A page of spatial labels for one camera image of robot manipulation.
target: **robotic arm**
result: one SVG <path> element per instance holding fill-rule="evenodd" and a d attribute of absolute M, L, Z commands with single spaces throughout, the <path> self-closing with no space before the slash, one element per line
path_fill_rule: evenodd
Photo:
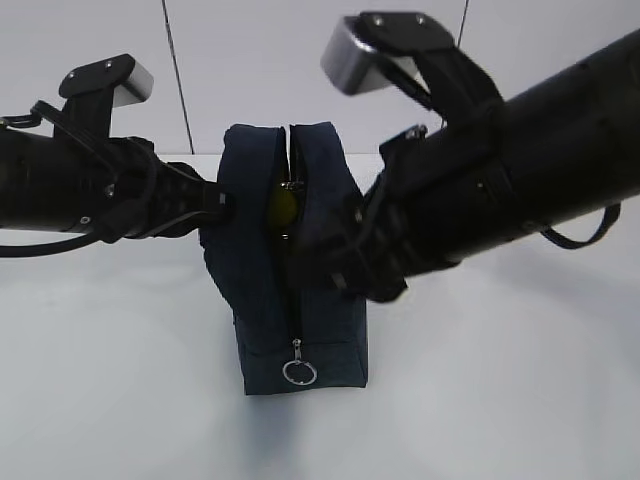
<path fill-rule="evenodd" d="M 62 111 L 39 101 L 22 117 L 0 118 L 2 228 L 83 234 L 72 240 L 0 247 L 0 257 L 61 253 L 97 241 L 180 237 L 228 218 L 232 198 L 188 165 L 164 163 L 151 142 L 109 138 L 113 107 L 146 100 L 153 78 L 121 55 L 70 72 Z M 23 133 L 43 120 L 53 138 Z"/>
<path fill-rule="evenodd" d="M 297 284 L 392 301 L 406 277 L 532 233 L 564 248 L 593 243 L 619 203 L 640 193 L 640 30 L 509 101 L 419 13 L 344 18 L 322 65 L 346 94 L 395 85 L 447 127 L 427 136 L 417 126 L 381 145 L 385 169 L 364 201 L 345 199 L 323 238 L 297 235 L 289 265 Z M 71 72 L 62 112 L 38 102 L 30 115 L 0 119 L 0 225 L 83 234 L 0 247 L 0 257 L 179 237 L 233 214 L 224 186 L 161 162 L 146 140 L 109 138 L 111 108 L 149 93 L 148 73 L 123 55 Z M 18 131 L 43 119 L 53 138 Z M 551 230 L 601 208 L 588 242 Z"/>

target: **black strap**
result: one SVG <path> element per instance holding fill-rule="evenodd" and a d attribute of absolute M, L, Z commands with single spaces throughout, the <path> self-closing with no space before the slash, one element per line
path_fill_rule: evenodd
<path fill-rule="evenodd" d="M 611 205 L 604 209 L 604 216 L 602 217 L 602 222 L 596 230 L 596 233 L 593 236 L 584 242 L 578 242 L 576 240 L 571 240 L 564 235 L 558 233 L 553 228 L 545 230 L 542 233 L 544 237 L 549 240 L 551 243 L 556 244 L 560 248 L 564 248 L 565 250 L 578 250 L 579 248 L 588 247 L 589 245 L 593 245 L 607 234 L 609 229 L 613 226 L 614 223 L 618 221 L 620 218 L 621 205 L 619 203 L 615 205 Z"/>

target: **black cable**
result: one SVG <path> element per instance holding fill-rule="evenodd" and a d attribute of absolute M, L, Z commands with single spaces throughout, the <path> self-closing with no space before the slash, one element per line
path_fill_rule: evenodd
<path fill-rule="evenodd" d="M 115 182 L 117 174 L 115 166 L 110 162 L 108 158 L 108 152 L 105 152 L 104 142 L 98 139 L 88 130 L 78 127 L 60 110 L 49 105 L 43 100 L 39 100 L 32 108 L 32 114 L 38 115 L 48 122 L 55 125 L 57 128 L 66 133 L 71 139 L 77 142 L 85 150 L 91 154 L 91 158 L 98 160 L 104 167 L 106 167 L 113 176 L 113 182 Z"/>
<path fill-rule="evenodd" d="M 184 91 L 182 89 L 182 80 L 180 79 L 180 69 L 178 68 L 178 57 L 176 57 L 176 47 L 173 43 L 173 34 L 171 33 L 171 22 L 169 21 L 169 11 L 167 10 L 166 0 L 162 0 L 162 11 L 164 13 L 164 24 L 167 30 L 167 41 L 169 42 L 169 51 L 171 52 L 171 59 L 173 60 L 173 71 L 176 75 L 176 82 L 178 83 L 178 94 L 180 96 L 180 103 L 182 104 L 182 115 L 184 117 L 184 124 L 187 128 L 187 137 L 189 139 L 189 148 L 191 155 L 195 154 L 193 148 L 193 136 L 191 135 L 191 126 L 189 125 L 189 115 L 187 114 L 187 102 L 184 99 Z"/>
<path fill-rule="evenodd" d="M 45 243 L 41 245 L 21 245 L 9 246 L 0 245 L 0 258 L 33 258 L 56 255 L 58 253 L 70 252 L 79 248 L 87 247 L 97 243 L 100 237 L 92 232 L 87 235 L 64 240 L 62 242 Z"/>
<path fill-rule="evenodd" d="M 375 58 L 378 70 L 382 75 L 394 84 L 398 89 L 413 101 L 419 103 L 427 110 L 433 110 L 431 94 L 422 85 L 416 82 L 411 75 L 405 72 L 393 60 L 384 55 L 377 55 Z"/>
<path fill-rule="evenodd" d="M 460 22 L 460 31 L 458 32 L 458 41 L 456 42 L 456 47 L 460 48 L 460 44 L 462 43 L 462 34 L 464 33 L 464 26 L 467 23 L 467 13 L 469 12 L 469 0 L 465 0 L 464 2 L 464 11 L 462 12 L 462 22 Z M 440 121 L 440 129 L 444 128 L 444 117 Z"/>

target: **white wall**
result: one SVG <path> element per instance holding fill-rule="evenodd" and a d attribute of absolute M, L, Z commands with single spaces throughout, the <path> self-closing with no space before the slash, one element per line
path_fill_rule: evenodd
<path fill-rule="evenodd" d="M 11 112 L 1 111 L 20 113 L 45 90 L 45 98 L 53 97 L 58 66 L 64 74 L 110 55 L 110 47 L 129 50 L 156 75 L 157 89 L 155 103 L 118 113 L 118 134 L 147 136 L 161 151 L 186 153 L 159 2 L 113 4 L 3 6 L 5 45 L 7 32 L 15 31 L 30 31 L 39 41 L 13 42 L 0 54 L 5 72 L 28 73 L 0 76 L 0 91 L 9 92 L 0 104 Z M 283 112 L 296 118 L 285 118 L 277 102 L 269 103 L 285 97 L 273 79 L 268 85 L 259 81 L 270 72 L 267 66 L 243 70 L 242 62 L 232 62 L 227 79 L 203 66 L 214 47 L 196 42 L 196 33 L 215 37 L 216 29 L 225 35 L 241 29 L 245 17 L 232 6 L 168 4 L 178 59 L 185 55 L 197 151 L 216 151 L 224 127 L 242 120 L 234 117 L 235 104 L 248 122 L 313 119 L 295 105 Z M 455 30 L 462 2 L 447 2 L 452 12 L 444 4 L 433 0 L 422 9 L 435 9 Z M 331 15 L 317 5 L 299 5 L 281 2 L 289 11 L 265 22 L 263 32 L 274 35 L 269 38 L 275 44 L 282 42 L 273 29 L 281 18 L 286 25 L 297 15 L 307 20 L 308 8 L 328 25 L 329 17 L 364 3 L 333 5 Z M 463 46 L 511 95 L 640 26 L 639 5 L 471 0 Z M 261 18 L 269 14 L 255 8 Z M 63 21 L 94 14 L 95 21 L 80 29 L 82 42 L 72 36 L 73 24 Z M 100 26 L 98 18 L 118 33 Z M 45 35 L 38 29 L 46 19 L 53 26 Z M 254 30 L 263 25 L 247 22 Z M 307 30 L 316 48 L 324 27 Z M 298 35 L 296 48 L 306 41 Z M 231 47 L 229 52 L 239 55 Z M 215 50 L 218 61 L 220 56 L 224 51 Z M 288 65 L 282 57 L 277 62 Z M 235 75 L 251 74 L 255 82 L 249 83 L 265 88 L 265 104 L 243 103 L 231 86 L 219 88 Z M 309 96 L 309 112 L 342 123 L 348 132 L 341 130 L 343 137 L 353 139 L 347 140 L 351 152 L 377 144 L 390 128 L 378 123 L 369 102 L 397 108 L 390 112 L 393 132 L 405 126 L 403 118 L 407 126 L 417 120 L 399 95 L 334 98 L 311 80 L 316 74 L 293 73 L 298 83 L 308 75 L 314 92 L 322 91 Z M 227 96 L 231 100 L 220 108 Z M 208 178 L 214 178 L 218 161 L 164 159 L 189 161 Z M 375 155 L 350 155 L 349 164 L 362 185 L 380 168 Z M 3 260 L 0 478 L 639 478 L 638 218 L 640 202 L 627 202 L 610 236 L 584 251 L 567 253 L 535 237 L 413 280 L 396 304 L 370 306 L 367 389 L 273 398 L 242 394 L 230 311 L 208 278 L 195 236 Z M 597 215 L 563 229 L 584 237 L 596 224 Z M 0 232 L 4 243 L 43 238 L 50 235 Z"/>

